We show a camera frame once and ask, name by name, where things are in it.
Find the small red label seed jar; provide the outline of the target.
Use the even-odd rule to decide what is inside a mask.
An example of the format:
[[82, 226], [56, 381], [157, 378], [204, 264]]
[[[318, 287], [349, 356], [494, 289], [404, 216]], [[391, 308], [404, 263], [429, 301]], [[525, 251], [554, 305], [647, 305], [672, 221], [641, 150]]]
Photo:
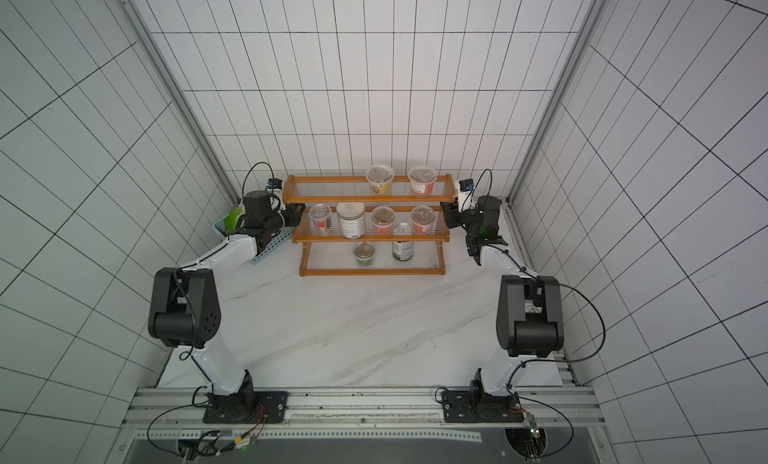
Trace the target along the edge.
[[322, 234], [327, 234], [332, 224], [333, 210], [327, 204], [316, 204], [309, 210], [309, 221], [313, 228]]

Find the red label seed jar top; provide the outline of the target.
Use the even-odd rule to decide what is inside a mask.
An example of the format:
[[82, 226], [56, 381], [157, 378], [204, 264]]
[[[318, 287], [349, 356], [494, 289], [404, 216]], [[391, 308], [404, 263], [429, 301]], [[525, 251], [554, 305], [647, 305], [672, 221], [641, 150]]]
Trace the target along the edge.
[[431, 195], [437, 181], [437, 172], [424, 165], [414, 166], [408, 171], [411, 191], [416, 195]]

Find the yellow label seed jar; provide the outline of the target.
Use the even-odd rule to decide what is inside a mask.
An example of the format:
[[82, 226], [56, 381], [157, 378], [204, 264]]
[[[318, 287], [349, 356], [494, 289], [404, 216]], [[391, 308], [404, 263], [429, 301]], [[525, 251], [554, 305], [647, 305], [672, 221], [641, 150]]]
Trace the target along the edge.
[[395, 172], [389, 165], [375, 164], [366, 171], [365, 177], [373, 195], [389, 195]]

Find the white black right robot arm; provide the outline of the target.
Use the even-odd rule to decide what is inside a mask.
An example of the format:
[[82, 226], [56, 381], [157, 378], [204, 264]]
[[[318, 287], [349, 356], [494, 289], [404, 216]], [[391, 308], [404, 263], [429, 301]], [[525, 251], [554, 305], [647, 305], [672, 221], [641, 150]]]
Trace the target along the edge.
[[563, 348], [561, 287], [551, 276], [536, 276], [514, 257], [501, 236], [501, 200], [482, 196], [467, 209], [458, 201], [441, 205], [446, 225], [465, 231], [468, 255], [495, 278], [498, 291], [495, 332], [498, 348], [470, 383], [474, 404], [511, 399], [535, 364], [549, 363]]

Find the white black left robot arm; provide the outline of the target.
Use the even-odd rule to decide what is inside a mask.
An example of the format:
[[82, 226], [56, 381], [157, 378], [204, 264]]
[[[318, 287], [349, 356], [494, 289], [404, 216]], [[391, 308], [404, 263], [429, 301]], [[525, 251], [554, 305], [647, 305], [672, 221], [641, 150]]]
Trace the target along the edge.
[[155, 274], [148, 332], [169, 348], [189, 349], [188, 358], [209, 382], [212, 403], [250, 409], [255, 406], [252, 378], [219, 335], [217, 285], [284, 241], [300, 224], [306, 205], [286, 204], [281, 192], [258, 190], [244, 195], [241, 208], [234, 228], [213, 250]]

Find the red seed jar right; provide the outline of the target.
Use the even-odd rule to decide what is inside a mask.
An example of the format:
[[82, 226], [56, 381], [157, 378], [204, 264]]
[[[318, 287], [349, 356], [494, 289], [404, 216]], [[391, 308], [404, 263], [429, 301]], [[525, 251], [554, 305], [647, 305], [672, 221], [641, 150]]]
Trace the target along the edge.
[[413, 231], [419, 235], [426, 235], [432, 232], [437, 212], [430, 206], [419, 205], [411, 210], [410, 216]]

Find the wooden three-tier shelf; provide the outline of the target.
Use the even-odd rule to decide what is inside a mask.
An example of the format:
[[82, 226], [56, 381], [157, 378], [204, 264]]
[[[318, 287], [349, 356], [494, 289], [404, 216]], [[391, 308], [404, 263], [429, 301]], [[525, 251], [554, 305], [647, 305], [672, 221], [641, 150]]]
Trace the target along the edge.
[[[302, 248], [299, 275], [319, 276], [405, 276], [443, 275], [446, 273], [445, 244], [451, 235], [446, 227], [440, 203], [451, 203], [456, 197], [452, 177], [440, 175], [431, 195], [416, 195], [411, 191], [406, 176], [396, 176], [389, 195], [373, 195], [363, 176], [302, 177], [289, 176], [284, 185], [283, 197], [288, 204], [304, 203], [305, 216], [292, 234], [292, 242]], [[362, 202], [366, 208], [366, 231], [358, 239], [344, 238], [339, 229], [336, 206], [340, 202]], [[333, 210], [332, 224], [327, 234], [317, 232], [309, 221], [309, 210], [316, 204], [327, 204]], [[371, 211], [378, 206], [388, 206], [396, 213], [396, 224], [409, 223], [412, 227], [411, 210], [419, 205], [432, 207], [437, 219], [430, 234], [413, 235], [406, 240], [414, 242], [414, 255], [401, 262], [392, 255], [392, 242], [397, 237], [379, 235], [371, 221]], [[375, 248], [374, 262], [361, 267], [354, 259], [353, 248], [359, 242], [372, 243]]]

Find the large white labelled jar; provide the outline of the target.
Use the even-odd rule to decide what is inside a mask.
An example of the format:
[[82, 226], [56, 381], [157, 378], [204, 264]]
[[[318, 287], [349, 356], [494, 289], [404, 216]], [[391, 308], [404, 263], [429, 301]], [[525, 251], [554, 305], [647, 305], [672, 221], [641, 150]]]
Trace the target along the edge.
[[366, 231], [366, 208], [362, 202], [340, 202], [336, 215], [341, 235], [346, 239], [361, 238]]

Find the red seed jar middle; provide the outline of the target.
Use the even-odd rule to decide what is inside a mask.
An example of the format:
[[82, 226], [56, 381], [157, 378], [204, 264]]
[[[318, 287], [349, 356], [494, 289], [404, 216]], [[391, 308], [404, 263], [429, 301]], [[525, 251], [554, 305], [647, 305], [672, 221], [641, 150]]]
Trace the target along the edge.
[[388, 206], [378, 206], [371, 211], [371, 221], [379, 235], [390, 235], [396, 224], [396, 213]]

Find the green label seed jar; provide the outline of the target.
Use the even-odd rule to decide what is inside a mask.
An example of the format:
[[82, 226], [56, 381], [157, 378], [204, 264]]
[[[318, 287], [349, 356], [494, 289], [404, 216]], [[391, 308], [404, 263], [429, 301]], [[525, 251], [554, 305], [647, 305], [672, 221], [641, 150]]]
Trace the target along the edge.
[[372, 243], [359, 242], [353, 248], [355, 262], [361, 266], [370, 266], [374, 262], [376, 248]]

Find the green napa cabbage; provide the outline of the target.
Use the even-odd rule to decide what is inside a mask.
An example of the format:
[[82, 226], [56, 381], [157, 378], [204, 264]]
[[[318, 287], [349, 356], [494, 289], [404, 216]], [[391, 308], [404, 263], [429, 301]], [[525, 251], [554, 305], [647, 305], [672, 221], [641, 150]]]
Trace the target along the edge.
[[225, 236], [232, 234], [238, 228], [238, 222], [241, 216], [245, 213], [243, 205], [239, 205], [233, 208], [222, 221], [223, 233]]

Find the light blue plastic basket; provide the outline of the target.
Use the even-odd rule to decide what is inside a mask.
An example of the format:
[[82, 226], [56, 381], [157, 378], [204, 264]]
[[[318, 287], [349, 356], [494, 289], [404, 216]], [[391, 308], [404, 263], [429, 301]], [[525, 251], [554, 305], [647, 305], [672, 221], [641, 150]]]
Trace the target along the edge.
[[213, 231], [222, 237], [225, 242], [228, 242], [232, 245], [239, 241], [243, 241], [243, 244], [241, 244], [240, 247], [246, 249], [248, 252], [252, 251], [251, 257], [254, 262], [258, 262], [259, 260], [263, 259], [266, 255], [275, 250], [282, 243], [287, 242], [295, 230], [295, 227], [284, 227], [281, 231], [274, 234], [273, 236], [269, 236], [267, 234], [253, 236], [247, 234], [246, 231], [242, 229], [241, 216], [238, 222], [238, 228], [232, 234], [225, 236], [223, 233], [222, 224], [224, 217], [212, 225]]

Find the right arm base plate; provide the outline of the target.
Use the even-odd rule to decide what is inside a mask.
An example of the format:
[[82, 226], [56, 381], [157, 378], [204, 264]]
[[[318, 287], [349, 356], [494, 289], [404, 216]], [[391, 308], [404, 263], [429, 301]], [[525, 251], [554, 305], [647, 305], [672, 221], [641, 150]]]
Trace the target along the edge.
[[525, 412], [513, 395], [495, 396], [475, 391], [438, 390], [436, 401], [443, 420], [453, 424], [522, 423]]

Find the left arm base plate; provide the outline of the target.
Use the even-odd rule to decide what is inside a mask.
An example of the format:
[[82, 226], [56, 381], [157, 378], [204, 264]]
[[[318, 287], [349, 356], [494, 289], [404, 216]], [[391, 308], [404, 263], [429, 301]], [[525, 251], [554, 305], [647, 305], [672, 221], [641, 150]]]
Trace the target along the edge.
[[289, 394], [284, 391], [252, 392], [243, 395], [209, 395], [205, 424], [279, 424], [284, 421]]

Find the aluminium mounting rail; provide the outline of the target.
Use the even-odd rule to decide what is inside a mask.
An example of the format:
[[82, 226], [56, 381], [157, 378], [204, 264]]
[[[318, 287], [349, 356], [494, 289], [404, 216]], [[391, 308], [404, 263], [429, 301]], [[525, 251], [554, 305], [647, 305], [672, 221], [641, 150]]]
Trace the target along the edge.
[[[122, 422], [124, 429], [245, 429], [250, 421], [205, 423], [202, 404], [192, 405], [194, 388], [144, 388], [136, 392]], [[470, 410], [469, 397], [449, 397], [432, 387], [256, 388], [266, 411], [267, 430], [394, 429], [394, 428], [512, 428], [525, 427], [527, 416], [544, 428], [605, 427], [606, 422], [589, 387], [522, 387], [519, 404], [510, 411]], [[194, 395], [204, 399], [201, 390]]]

